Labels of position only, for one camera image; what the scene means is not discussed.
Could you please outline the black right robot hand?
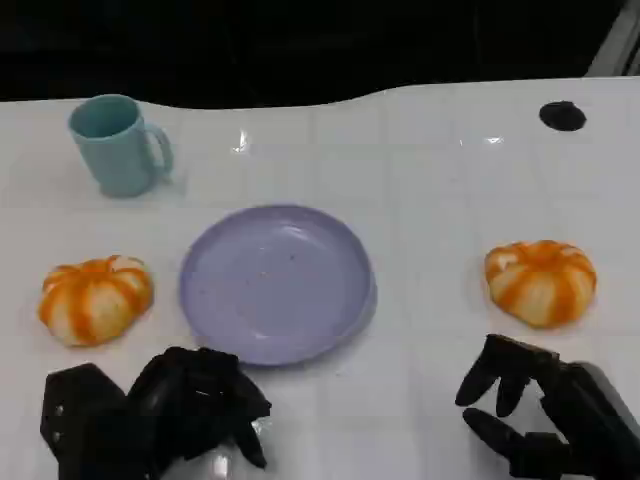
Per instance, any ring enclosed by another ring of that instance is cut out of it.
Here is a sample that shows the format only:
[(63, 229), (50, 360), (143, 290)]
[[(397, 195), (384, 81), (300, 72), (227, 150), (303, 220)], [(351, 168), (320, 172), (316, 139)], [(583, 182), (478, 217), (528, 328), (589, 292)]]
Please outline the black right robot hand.
[[(505, 423), (536, 382), (553, 433), (520, 434)], [(639, 476), (639, 424), (604, 372), (510, 337), (489, 334), (455, 403), (475, 435), (520, 479)]]

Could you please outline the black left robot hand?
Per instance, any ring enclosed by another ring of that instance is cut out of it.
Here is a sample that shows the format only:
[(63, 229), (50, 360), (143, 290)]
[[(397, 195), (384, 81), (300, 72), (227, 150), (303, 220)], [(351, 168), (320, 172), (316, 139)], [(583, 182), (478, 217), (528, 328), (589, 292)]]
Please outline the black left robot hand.
[(268, 417), (272, 404), (235, 355), (170, 347), (144, 367), (127, 401), (150, 419), (158, 476), (223, 444), (236, 446), (253, 466), (267, 466), (253, 422)]

